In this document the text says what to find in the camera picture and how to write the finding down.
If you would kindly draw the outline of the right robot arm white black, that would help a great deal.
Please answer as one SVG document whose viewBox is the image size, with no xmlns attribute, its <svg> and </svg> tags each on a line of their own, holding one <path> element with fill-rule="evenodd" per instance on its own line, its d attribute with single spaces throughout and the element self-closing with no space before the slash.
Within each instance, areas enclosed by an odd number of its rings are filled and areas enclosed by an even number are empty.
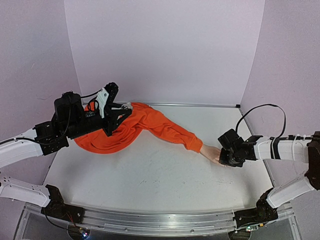
<svg viewBox="0 0 320 240">
<path fill-rule="evenodd" d="M 271 188 L 261 195 L 254 208 L 238 210 L 233 220 L 237 230 L 250 229 L 278 219 L 281 205 L 320 189 L 320 133 L 267 137 L 252 135 L 243 140 L 234 129 L 218 138 L 222 146 L 219 162 L 242 167 L 245 161 L 286 160 L 308 164 L 308 170 L 288 183 Z"/>
</svg>

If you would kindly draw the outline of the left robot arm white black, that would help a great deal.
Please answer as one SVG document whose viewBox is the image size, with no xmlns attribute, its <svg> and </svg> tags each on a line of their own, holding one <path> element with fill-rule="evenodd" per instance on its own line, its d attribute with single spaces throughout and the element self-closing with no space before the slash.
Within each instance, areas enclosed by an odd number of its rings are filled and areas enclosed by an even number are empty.
<svg viewBox="0 0 320 240">
<path fill-rule="evenodd" d="M 131 115 L 130 103 L 115 103 L 116 90 L 102 88 L 93 99 L 93 106 L 85 110 L 82 97 L 72 91 L 54 101 L 54 115 L 50 121 L 35 125 L 20 135 L 1 141 L 0 166 L 46 156 L 69 147 L 69 140 L 103 130 L 109 137 Z M 55 219 L 81 223 L 85 210 L 66 204 L 58 187 L 34 185 L 0 175 L 0 196 L 37 205 L 41 213 Z"/>
</svg>

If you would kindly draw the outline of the mannequin hand with nails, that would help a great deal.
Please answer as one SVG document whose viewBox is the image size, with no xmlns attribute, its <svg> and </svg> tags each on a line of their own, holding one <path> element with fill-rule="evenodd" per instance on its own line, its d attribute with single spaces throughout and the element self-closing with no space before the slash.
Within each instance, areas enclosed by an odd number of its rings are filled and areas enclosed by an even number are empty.
<svg viewBox="0 0 320 240">
<path fill-rule="evenodd" d="M 207 158 L 212 163 L 219 165 L 219 166 L 223 166 L 220 163 L 221 150 L 219 148 L 217 148 L 215 146 L 203 144 L 200 149 L 200 154 L 202 156 L 204 156 L 205 158 Z"/>
</svg>

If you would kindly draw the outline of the orange sweatshirt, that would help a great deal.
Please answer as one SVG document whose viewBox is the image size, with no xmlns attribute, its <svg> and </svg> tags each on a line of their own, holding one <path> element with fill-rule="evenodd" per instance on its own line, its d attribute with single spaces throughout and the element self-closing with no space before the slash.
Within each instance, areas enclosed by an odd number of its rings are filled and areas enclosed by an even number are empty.
<svg viewBox="0 0 320 240">
<path fill-rule="evenodd" d="M 132 114 L 107 136 L 100 129 L 77 137 L 74 142 L 82 149 L 95 154 L 114 154 L 132 144 L 143 130 L 173 144 L 181 144 L 187 150 L 199 153 L 203 142 L 194 133 L 174 123 L 151 106 L 133 102 Z"/>
</svg>

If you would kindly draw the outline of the aluminium front rail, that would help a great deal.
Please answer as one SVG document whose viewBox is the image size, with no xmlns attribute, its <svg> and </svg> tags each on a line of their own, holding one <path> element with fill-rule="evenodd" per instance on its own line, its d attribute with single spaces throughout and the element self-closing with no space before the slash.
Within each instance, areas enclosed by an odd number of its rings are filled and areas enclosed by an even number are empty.
<svg viewBox="0 0 320 240">
<path fill-rule="evenodd" d="M 46 223 L 53 221 L 55 224 L 67 224 L 73 228 L 81 227 L 87 232 L 98 230 L 132 236 L 189 237 L 229 232 L 261 234 L 278 228 L 275 231 L 277 236 L 284 234 L 287 240 L 301 239 L 296 216 L 289 202 L 280 206 L 275 215 L 267 215 L 264 219 L 254 208 L 211 212 L 138 213 L 70 206 L 66 213 L 57 215 L 27 203 L 23 208 L 20 223 L 26 225 L 32 214 L 43 218 Z"/>
</svg>

